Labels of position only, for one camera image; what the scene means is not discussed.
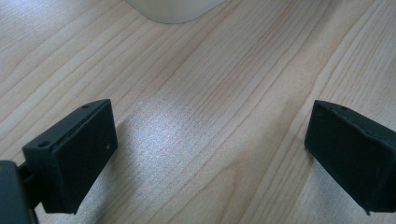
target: base of white object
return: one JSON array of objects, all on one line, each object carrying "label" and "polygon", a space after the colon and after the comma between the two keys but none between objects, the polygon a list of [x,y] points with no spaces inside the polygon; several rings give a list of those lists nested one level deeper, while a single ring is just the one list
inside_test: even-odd
[{"label": "base of white object", "polygon": [[162,23],[192,21],[225,0],[126,0],[145,17]]}]

